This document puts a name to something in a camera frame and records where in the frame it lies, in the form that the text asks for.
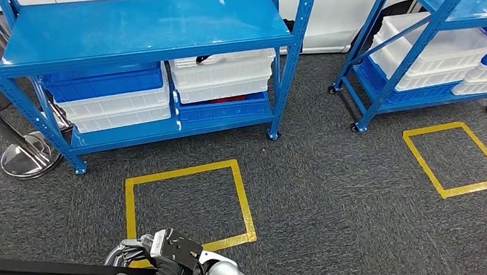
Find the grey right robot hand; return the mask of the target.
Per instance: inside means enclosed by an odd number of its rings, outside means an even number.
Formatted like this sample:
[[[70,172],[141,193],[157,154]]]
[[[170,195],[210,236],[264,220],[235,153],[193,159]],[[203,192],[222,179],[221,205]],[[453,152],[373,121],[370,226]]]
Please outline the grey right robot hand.
[[[105,265],[127,267],[133,260],[162,257],[164,237],[143,235],[138,239],[123,239],[121,243],[108,254]]]

